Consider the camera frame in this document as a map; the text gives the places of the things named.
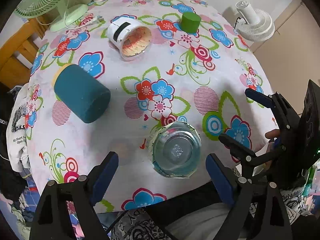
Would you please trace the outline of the person's right hand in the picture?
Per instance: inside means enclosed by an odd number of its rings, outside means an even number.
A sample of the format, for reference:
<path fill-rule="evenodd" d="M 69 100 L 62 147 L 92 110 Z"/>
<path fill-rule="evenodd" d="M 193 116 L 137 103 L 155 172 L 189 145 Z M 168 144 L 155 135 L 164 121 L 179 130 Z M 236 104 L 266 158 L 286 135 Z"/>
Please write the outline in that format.
<path fill-rule="evenodd" d="M 280 137 L 280 130 L 273 129 L 267 133 L 265 133 L 265 138 L 268 139 L 267 152 L 271 151 L 274 147 L 274 139 L 278 139 Z"/>

